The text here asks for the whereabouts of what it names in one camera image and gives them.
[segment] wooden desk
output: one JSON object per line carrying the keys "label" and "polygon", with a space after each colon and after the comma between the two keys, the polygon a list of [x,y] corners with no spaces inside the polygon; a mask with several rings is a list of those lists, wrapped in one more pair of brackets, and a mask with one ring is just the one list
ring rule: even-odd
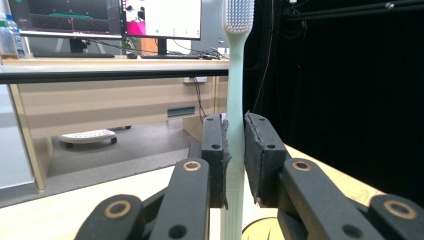
{"label": "wooden desk", "polygon": [[[20,59],[3,61],[0,67],[0,84],[14,77],[17,83],[22,82],[8,81],[35,180],[38,188],[44,189],[52,153],[51,136],[165,121],[169,109],[195,107],[193,114],[180,117],[192,118],[184,126],[199,138],[196,88],[184,84],[181,76],[226,71],[228,61]],[[225,110],[226,91],[219,91],[226,89],[226,79],[209,76],[206,83],[200,83],[206,114]]]}
{"label": "wooden desk", "polygon": [[[343,174],[293,148],[292,157],[318,163],[342,192],[368,205],[372,196],[381,194],[352,177]],[[73,239],[79,227],[95,206],[116,194],[131,194],[144,200],[168,185],[173,167],[123,178],[0,209],[0,239]],[[245,179],[243,227],[263,217],[276,217],[276,209],[260,209]],[[219,239],[219,209],[211,209],[210,239]]]}

